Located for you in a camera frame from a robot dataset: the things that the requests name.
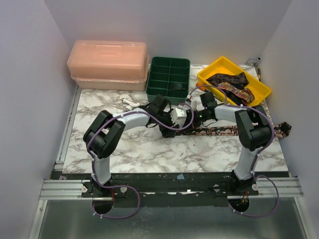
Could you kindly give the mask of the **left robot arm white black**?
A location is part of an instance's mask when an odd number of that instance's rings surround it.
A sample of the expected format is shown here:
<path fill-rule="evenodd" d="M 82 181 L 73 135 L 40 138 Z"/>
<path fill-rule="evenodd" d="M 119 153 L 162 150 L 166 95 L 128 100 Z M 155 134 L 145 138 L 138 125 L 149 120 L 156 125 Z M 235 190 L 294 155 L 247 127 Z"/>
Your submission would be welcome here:
<path fill-rule="evenodd" d="M 190 121 L 181 127 L 186 119 L 183 105 L 190 107 Z M 194 118 L 194 110 L 188 103 L 180 104 L 176 109 L 170 108 L 170 101 L 162 95 L 157 95 L 153 102 L 134 108 L 124 113 L 112 114 L 107 110 L 99 112 L 87 131 L 83 141 L 92 157 L 92 179 L 95 181 L 93 190 L 98 196 L 104 197 L 110 193 L 111 179 L 110 156 L 115 151 L 123 132 L 137 127 L 155 124 L 163 136 L 173 137 L 175 132 L 186 129 Z"/>

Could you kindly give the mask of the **dark floral rose tie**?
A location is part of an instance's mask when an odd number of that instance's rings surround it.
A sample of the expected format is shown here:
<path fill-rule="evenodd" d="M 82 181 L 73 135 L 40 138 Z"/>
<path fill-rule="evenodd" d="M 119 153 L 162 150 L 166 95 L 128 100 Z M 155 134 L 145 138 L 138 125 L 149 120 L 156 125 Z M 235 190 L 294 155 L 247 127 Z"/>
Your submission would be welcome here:
<path fill-rule="evenodd" d="M 289 136 L 292 126 L 286 122 L 274 125 L 275 137 L 285 138 Z M 238 136 L 237 126 L 200 127 L 189 130 L 177 131 L 175 136 Z"/>

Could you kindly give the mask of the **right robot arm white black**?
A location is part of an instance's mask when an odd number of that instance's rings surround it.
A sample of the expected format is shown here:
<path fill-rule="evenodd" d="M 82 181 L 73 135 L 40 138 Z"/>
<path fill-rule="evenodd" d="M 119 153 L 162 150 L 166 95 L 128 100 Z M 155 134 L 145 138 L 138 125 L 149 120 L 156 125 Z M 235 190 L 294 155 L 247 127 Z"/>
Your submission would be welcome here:
<path fill-rule="evenodd" d="M 254 183 L 254 171 L 261 152 L 275 137 L 274 127 L 261 105 L 252 107 L 218 104 L 212 92 L 200 95 L 203 110 L 194 111 L 195 126 L 207 120 L 226 120 L 237 125 L 242 149 L 230 175 L 229 190 L 241 195 Z"/>

